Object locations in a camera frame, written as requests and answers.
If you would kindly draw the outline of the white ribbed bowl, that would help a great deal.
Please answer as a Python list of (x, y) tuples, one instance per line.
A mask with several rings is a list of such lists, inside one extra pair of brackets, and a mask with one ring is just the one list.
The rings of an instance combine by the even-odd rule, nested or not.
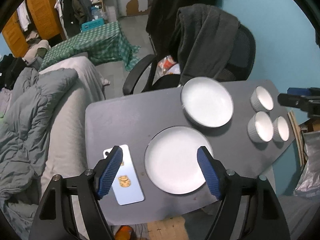
[(265, 143), (273, 138), (273, 123), (269, 115), (259, 111), (247, 124), (247, 133), (252, 142)]
[(256, 112), (269, 112), (274, 108), (274, 101), (267, 89), (258, 86), (250, 97), (250, 103)]
[(273, 140), (275, 142), (288, 141), (290, 135), (289, 125), (283, 116), (279, 116), (273, 122)]

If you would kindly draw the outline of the large white plate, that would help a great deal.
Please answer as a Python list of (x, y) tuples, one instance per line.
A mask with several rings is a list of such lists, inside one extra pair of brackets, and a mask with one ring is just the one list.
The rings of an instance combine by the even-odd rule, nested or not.
[(187, 117), (207, 128), (227, 124), (234, 112), (232, 97), (221, 83), (208, 77), (195, 77), (181, 90), (181, 104)]

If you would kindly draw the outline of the white smartphone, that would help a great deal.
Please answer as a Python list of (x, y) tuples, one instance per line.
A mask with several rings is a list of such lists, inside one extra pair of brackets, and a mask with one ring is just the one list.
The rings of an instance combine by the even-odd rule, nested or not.
[(120, 145), (123, 161), (112, 184), (119, 205), (142, 202), (145, 197), (140, 186), (128, 145)]

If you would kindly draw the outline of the beige bed sheet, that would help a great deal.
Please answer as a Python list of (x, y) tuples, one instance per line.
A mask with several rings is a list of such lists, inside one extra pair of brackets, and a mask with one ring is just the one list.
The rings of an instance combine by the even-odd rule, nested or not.
[(53, 175), (69, 178), (87, 169), (85, 111), (91, 103), (105, 99), (101, 75), (84, 54), (56, 63), (40, 71), (40, 74), (60, 68), (76, 70), (78, 79), (60, 100), (52, 116), (41, 193), (45, 192)]

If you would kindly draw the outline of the cardboard piece beside table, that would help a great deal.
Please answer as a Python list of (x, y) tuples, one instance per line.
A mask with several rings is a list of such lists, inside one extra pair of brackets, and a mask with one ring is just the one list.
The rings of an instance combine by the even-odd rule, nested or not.
[(295, 139), (296, 139), (298, 156), (299, 156), (299, 164), (300, 164), (300, 167), (304, 167), (307, 161), (307, 157), (305, 156), (305, 153), (304, 153), (304, 143), (303, 143), (301, 129), (300, 129), (300, 126), (298, 125), (298, 122), (293, 110), (290, 110), (288, 112), (288, 116), (293, 129)]

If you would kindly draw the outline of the black office chair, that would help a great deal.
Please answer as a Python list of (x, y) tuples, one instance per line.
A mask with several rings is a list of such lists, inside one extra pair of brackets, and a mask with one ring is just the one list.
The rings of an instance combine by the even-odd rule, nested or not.
[(205, 76), (219, 82), (245, 81), (248, 79), (255, 59), (255, 39), (253, 34), (242, 24), (236, 33), (233, 46), (225, 42), (202, 38), (198, 36), (195, 43), (187, 39), (182, 30), (176, 31), (174, 41), (180, 41), (177, 50), (177, 62), (180, 64), (180, 74), (170, 74), (153, 79), (156, 74), (157, 59), (149, 54), (142, 58), (129, 73), (123, 85), (123, 94), (134, 92), (144, 71), (151, 67), (143, 92), (177, 87), (185, 84), (193, 77)]

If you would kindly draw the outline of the silver plastic bag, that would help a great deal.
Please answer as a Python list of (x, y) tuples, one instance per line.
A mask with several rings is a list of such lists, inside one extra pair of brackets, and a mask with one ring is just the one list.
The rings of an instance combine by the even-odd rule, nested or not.
[(304, 133), (303, 137), (308, 159), (293, 194), (319, 200), (319, 131)]

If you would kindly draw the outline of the grey duvet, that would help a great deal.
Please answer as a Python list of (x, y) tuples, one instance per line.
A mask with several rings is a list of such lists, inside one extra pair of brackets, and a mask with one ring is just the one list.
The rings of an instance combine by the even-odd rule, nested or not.
[(78, 80), (74, 69), (24, 68), (1, 124), (1, 201), (24, 192), (44, 171), (54, 110)]

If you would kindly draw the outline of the dark grey fleece blanket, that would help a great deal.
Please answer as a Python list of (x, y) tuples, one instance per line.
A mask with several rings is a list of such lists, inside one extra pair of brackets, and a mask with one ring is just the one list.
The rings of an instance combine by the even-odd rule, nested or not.
[(238, 18), (213, 5), (194, 4), (178, 10), (176, 27), (181, 29), (180, 84), (195, 77), (217, 78), (231, 57)]

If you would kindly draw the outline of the green checkered cloth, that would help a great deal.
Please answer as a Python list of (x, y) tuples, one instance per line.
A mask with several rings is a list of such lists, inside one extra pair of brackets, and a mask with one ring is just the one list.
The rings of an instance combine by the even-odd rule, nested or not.
[(81, 32), (50, 48), (41, 63), (40, 70), (73, 57), (87, 53), (96, 66), (109, 62), (123, 62), (126, 71), (131, 71), (139, 62), (136, 54), (140, 46), (132, 45), (126, 38), (120, 23), (111, 22)]

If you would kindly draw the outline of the teal plastic crate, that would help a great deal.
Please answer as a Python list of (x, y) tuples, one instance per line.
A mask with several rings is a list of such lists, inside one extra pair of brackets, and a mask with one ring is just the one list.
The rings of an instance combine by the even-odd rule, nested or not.
[(99, 18), (97, 20), (92, 20), (92, 21), (83, 23), (81, 25), (81, 32), (97, 28), (97, 27), (102, 26), (104, 24), (105, 24), (105, 22), (104, 22), (103, 18)]

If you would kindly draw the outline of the clothes rack with garments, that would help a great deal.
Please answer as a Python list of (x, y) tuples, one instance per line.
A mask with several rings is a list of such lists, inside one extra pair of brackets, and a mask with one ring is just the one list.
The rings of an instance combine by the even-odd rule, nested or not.
[(66, 38), (81, 33), (83, 23), (103, 18), (107, 22), (103, 0), (56, 0), (60, 23)]

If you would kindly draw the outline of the orange wooden wardrobe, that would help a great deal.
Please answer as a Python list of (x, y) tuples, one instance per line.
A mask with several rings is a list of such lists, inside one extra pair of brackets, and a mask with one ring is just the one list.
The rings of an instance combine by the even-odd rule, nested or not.
[(24, 0), (14, 11), (2, 30), (14, 57), (24, 57), (32, 34), (51, 47), (66, 39), (55, 4), (56, 0)]

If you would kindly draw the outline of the black coats on wall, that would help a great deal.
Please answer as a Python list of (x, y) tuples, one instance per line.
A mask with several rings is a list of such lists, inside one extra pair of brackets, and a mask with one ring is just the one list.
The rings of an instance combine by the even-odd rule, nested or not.
[(178, 9), (193, 4), (203, 3), (215, 5), (216, 0), (147, 0), (149, 16), (146, 32), (149, 34), (155, 54), (163, 58), (167, 56), (168, 46), (175, 29)]

